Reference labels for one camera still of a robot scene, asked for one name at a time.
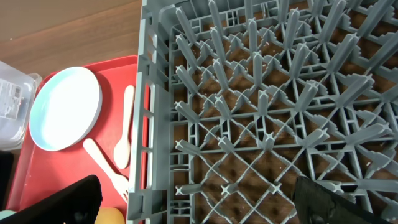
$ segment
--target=utensil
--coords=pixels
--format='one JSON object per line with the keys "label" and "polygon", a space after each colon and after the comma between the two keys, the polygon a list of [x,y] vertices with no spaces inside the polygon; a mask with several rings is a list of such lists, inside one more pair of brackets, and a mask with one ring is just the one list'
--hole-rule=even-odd
{"label": "utensil", "polygon": [[97,144],[91,138],[83,142],[83,147],[86,152],[94,159],[94,161],[104,170],[105,174],[111,179],[112,184],[116,191],[122,196],[123,200],[127,203],[129,197],[129,180],[120,174],[115,173],[112,167],[106,162],[104,155],[98,148]]}
{"label": "utensil", "polygon": [[65,149],[92,129],[102,106],[95,75],[83,67],[58,72],[40,90],[30,111],[30,135],[46,151]]}
{"label": "utensil", "polygon": [[113,151],[114,162],[119,169],[125,169],[130,160],[131,145],[129,141],[129,128],[132,106],[134,104],[134,90],[134,86],[129,85],[124,91],[123,131]]}

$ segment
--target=white plate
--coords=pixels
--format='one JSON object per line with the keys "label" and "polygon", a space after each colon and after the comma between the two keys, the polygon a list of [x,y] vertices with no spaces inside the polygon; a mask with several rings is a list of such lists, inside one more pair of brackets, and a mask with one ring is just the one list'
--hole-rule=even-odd
{"label": "white plate", "polygon": [[30,111],[30,135],[46,151],[65,149],[83,139],[100,115],[102,91],[83,67],[58,72],[40,90]]}

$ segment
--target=barcode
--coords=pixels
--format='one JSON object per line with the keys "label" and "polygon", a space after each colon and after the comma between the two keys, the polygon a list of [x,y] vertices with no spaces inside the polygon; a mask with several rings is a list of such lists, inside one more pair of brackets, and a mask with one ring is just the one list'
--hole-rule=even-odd
{"label": "barcode", "polygon": [[18,88],[15,89],[15,95],[14,97],[19,98],[20,90]]}

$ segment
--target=wooden fork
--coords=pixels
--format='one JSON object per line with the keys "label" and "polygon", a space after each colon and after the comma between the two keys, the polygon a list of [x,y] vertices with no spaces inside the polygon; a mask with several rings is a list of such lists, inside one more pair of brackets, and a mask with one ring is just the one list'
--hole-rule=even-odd
{"label": "wooden fork", "polygon": [[94,161],[104,170],[106,175],[111,179],[113,187],[118,191],[119,195],[127,203],[129,198],[129,180],[120,174],[115,173],[112,167],[106,162],[104,155],[98,148],[97,144],[91,138],[83,142],[86,152],[94,159]]}

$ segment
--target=yellow object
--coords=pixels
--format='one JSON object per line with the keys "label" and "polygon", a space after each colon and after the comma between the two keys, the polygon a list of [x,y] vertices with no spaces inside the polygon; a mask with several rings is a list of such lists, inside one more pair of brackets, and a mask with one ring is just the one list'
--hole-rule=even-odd
{"label": "yellow object", "polygon": [[123,214],[117,208],[99,208],[94,224],[125,224]]}

